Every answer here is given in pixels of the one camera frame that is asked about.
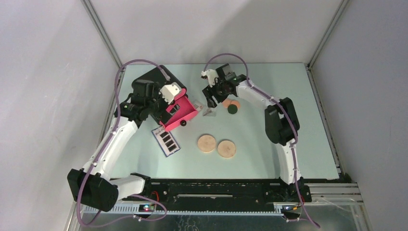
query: black rectangle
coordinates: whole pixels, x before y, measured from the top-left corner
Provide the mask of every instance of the black rectangle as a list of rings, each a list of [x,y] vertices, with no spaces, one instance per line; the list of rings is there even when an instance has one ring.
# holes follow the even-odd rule
[[[173,145],[173,146],[169,147],[168,150],[169,150],[169,151],[172,151],[172,150],[175,150],[176,148],[177,148],[177,146],[176,146],[176,145]]]
[[[162,138],[164,138],[166,135],[168,135],[168,132],[163,132],[162,134],[160,134],[160,136],[162,137]]]
[[[169,141],[169,142],[166,143],[166,146],[170,147],[172,144],[174,144],[174,141]]]
[[[165,142],[165,143],[166,143],[166,142],[167,142],[167,141],[168,141],[170,138],[171,138],[170,136],[166,136],[166,137],[164,137],[164,138],[163,138],[163,142]]]

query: wooden disc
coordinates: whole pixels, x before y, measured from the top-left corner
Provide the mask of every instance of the wooden disc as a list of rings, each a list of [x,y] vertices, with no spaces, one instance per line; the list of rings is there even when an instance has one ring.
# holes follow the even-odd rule
[[[238,102],[238,101],[236,101],[236,100],[231,101],[231,104],[237,106],[238,109],[241,107],[240,102]]]
[[[225,100],[222,102],[222,105],[223,105],[225,108],[227,108],[227,107],[231,104],[231,101],[232,101],[232,100],[230,100],[230,99],[225,99]]]
[[[219,143],[217,151],[223,158],[231,158],[237,152],[237,147],[231,141],[222,141]]]
[[[216,139],[210,135],[202,135],[197,142],[198,148],[203,153],[210,153],[216,148]]]

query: metal frame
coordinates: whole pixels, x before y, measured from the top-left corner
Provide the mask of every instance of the metal frame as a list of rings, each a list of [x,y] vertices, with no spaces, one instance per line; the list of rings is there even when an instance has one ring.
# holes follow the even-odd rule
[[[88,12],[92,22],[94,23],[98,33],[101,36],[101,39],[103,40],[104,44],[106,45],[110,55],[112,56],[113,60],[115,61],[116,65],[118,67],[121,67],[122,62],[119,58],[119,55],[117,54],[111,40],[109,39],[109,36],[104,29],[100,18],[98,17],[91,0],[81,0],[84,8]],[[312,87],[313,93],[315,95],[316,103],[318,105],[319,113],[321,116],[321,119],[323,121],[323,125],[329,140],[329,144],[333,153],[333,158],[336,162],[336,166],[339,169],[339,174],[344,174],[345,169],[344,165],[342,164],[342,159],[338,155],[336,147],[333,142],[332,138],[332,133],[330,131],[330,126],[327,122],[327,118],[325,115],[324,111],[324,106],[323,103],[321,102],[321,98],[319,96],[318,89],[316,87],[315,80],[313,78],[313,70],[312,67],[314,66],[320,52],[324,48],[325,44],[327,43],[328,38],[330,35],[333,33],[333,30],[335,29],[336,25],[338,24],[342,14],[345,12],[347,9],[347,6],[349,5],[350,0],[342,0],[341,3],[339,4],[339,7],[333,16],[332,20],[330,21],[322,39],[320,40],[315,52],[313,53],[309,63],[306,65],[306,71],[307,75],[310,81],[310,85]],[[123,79],[123,73],[121,74],[120,80],[119,80],[119,87],[122,84],[122,79]],[[102,130],[101,133],[101,138],[105,134],[106,130],[109,127],[110,120],[112,119],[113,111],[115,109],[115,101],[112,96],[111,99],[111,104],[110,104],[110,109],[106,115],[105,118],[105,126]],[[310,193],[311,193],[311,198],[312,202],[307,203],[307,206],[325,206],[325,205],[345,205],[350,207],[350,211],[353,213],[353,218],[355,220],[355,224],[357,227],[357,230],[359,231],[368,231],[372,230],[370,226],[370,222],[367,216],[367,212],[364,207],[364,203],[362,200],[362,197],[360,195],[360,191],[358,189],[357,184],[355,183],[333,183],[331,182],[324,182],[322,180],[310,180],[309,183],[305,183],[305,185],[309,186],[310,188]],[[133,213],[133,207],[137,203],[132,202],[132,201],[122,201],[120,204],[117,204],[117,208],[112,210],[112,213]],[[280,216],[282,215],[280,213],[279,208],[283,205],[287,205],[287,203],[274,203],[275,208],[277,210],[275,212],[271,213],[250,213],[250,212],[242,212],[242,213],[225,213],[225,215],[240,215],[240,216],[254,216],[254,215],[259,215],[259,216]],[[84,206],[82,208],[82,213],[96,213],[96,211],[92,208],[88,208]],[[171,214],[178,214],[178,215],[184,215],[185,212],[183,211],[173,211]],[[221,215],[221,213],[199,213],[198,215]],[[76,218],[76,202],[73,202],[70,210],[70,216],[68,217],[65,229],[66,231],[77,231],[79,230],[80,226],[77,222]]]

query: table surface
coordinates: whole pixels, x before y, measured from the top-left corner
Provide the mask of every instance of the table surface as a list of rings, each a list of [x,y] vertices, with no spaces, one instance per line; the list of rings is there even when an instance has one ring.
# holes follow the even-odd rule
[[[208,82],[200,78],[204,64],[165,65],[186,87],[189,99],[206,104],[202,89]],[[216,69],[220,64],[210,65]],[[242,64],[231,64],[233,70],[245,74]],[[269,94],[292,99],[300,123],[297,145],[298,164],[306,179],[337,179],[338,173],[323,123],[303,64],[248,64],[249,77]],[[151,70],[151,65],[129,65],[126,68],[119,98],[123,101],[133,92],[131,82]],[[151,131],[158,127],[152,118],[144,121],[123,149],[112,178],[137,172],[152,178],[177,179],[273,179],[279,177],[277,150],[265,134],[264,110],[243,99],[241,108],[231,115],[219,104],[216,116],[199,112],[185,127],[171,133],[180,151],[165,157]],[[217,150],[202,153],[197,140],[211,134],[217,140],[231,140],[237,153],[224,159]]]

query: white card with black rectangles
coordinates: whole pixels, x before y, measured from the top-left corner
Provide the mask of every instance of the white card with black rectangles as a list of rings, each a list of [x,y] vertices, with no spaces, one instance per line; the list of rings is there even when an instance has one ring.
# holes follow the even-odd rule
[[[174,139],[171,132],[165,131],[164,127],[160,126],[152,130],[152,133],[156,138],[157,142],[159,143],[160,147],[162,148],[166,157],[169,157],[171,154],[180,150],[180,146],[177,143],[176,139]]]

